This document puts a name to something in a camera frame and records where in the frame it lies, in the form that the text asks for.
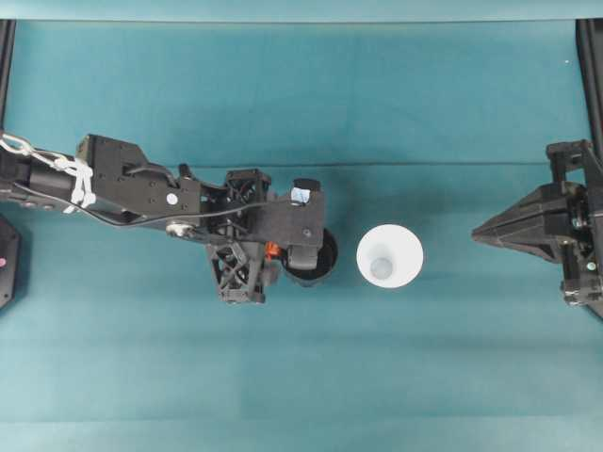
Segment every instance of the black metal frame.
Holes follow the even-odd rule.
[[[16,27],[16,21],[0,21],[0,129],[4,127],[4,112],[7,107],[8,79]]]

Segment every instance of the black mount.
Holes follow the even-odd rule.
[[[553,182],[473,231],[474,240],[527,252],[563,267],[562,292],[571,305],[603,302],[603,168],[589,141],[546,147]],[[583,170],[585,185],[567,181]]]

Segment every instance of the white zip tie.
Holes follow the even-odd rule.
[[[9,143],[17,144],[19,147],[14,147]],[[74,157],[69,160],[66,155],[60,153],[51,153],[49,151],[39,151],[34,148],[25,138],[16,137],[6,132],[0,138],[0,147],[9,153],[16,153],[25,157],[32,157],[40,160],[56,171],[66,172],[75,178],[71,202],[81,205],[83,208],[88,207],[96,202],[96,195],[92,192],[92,168],[82,159]],[[71,214],[75,210],[72,205],[68,206],[63,213]]]

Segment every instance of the black 3d-printed part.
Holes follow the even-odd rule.
[[[14,297],[20,244],[17,230],[0,216],[0,308]]]

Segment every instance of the cable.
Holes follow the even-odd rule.
[[[52,200],[55,202],[63,202],[65,204],[69,204],[70,206],[74,207],[75,209],[83,212],[84,214],[88,215],[91,218],[94,218],[98,221],[101,221],[105,224],[108,224],[110,226],[113,226],[115,228],[135,228],[138,226],[144,226],[147,224],[153,224],[153,223],[157,223],[159,221],[166,221],[169,219],[180,219],[180,218],[213,218],[213,217],[223,217],[226,215],[232,215],[232,214],[236,214],[237,212],[243,212],[245,210],[248,209],[254,209],[254,208],[258,208],[258,207],[263,207],[265,205],[268,205],[269,203],[276,203],[276,202],[291,202],[290,200],[282,200],[282,201],[274,201],[274,202],[252,202],[251,204],[245,204],[245,205],[241,205],[239,207],[235,207],[232,209],[227,209],[227,210],[220,210],[218,212],[207,212],[204,214],[180,214],[180,215],[164,215],[161,217],[155,217],[155,218],[147,218],[147,219],[142,219],[139,221],[130,221],[130,222],[121,222],[121,221],[115,221],[113,219],[107,218],[101,214],[97,214],[96,212],[92,212],[87,208],[82,207],[81,205],[78,205],[74,202],[69,202],[66,200],[63,200],[57,196],[53,196],[53,195],[48,195],[46,193],[42,193],[41,191],[38,190],[34,190],[33,188],[30,188],[28,186],[23,186],[21,184],[19,184],[18,182],[13,183],[14,186],[16,186],[17,188],[21,189],[22,191],[29,193],[31,195],[34,196],[39,196],[48,200]]]

